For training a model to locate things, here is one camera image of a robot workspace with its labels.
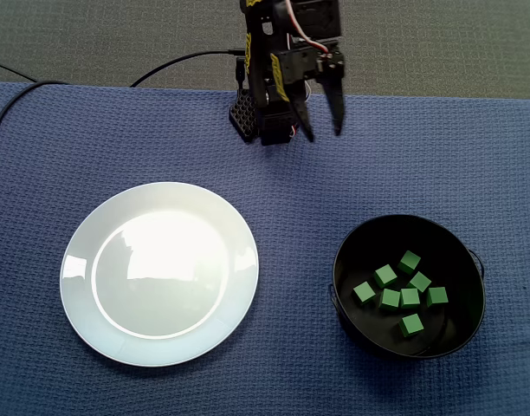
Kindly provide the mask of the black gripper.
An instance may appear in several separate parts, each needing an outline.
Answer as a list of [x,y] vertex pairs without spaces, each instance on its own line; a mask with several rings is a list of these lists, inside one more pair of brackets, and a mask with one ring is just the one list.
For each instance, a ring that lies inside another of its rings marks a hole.
[[334,47],[324,52],[313,47],[303,47],[269,53],[273,80],[277,95],[289,101],[302,132],[309,142],[314,142],[304,83],[314,79],[323,87],[332,115],[333,131],[336,136],[342,132],[345,104],[342,79],[345,76],[345,57]]

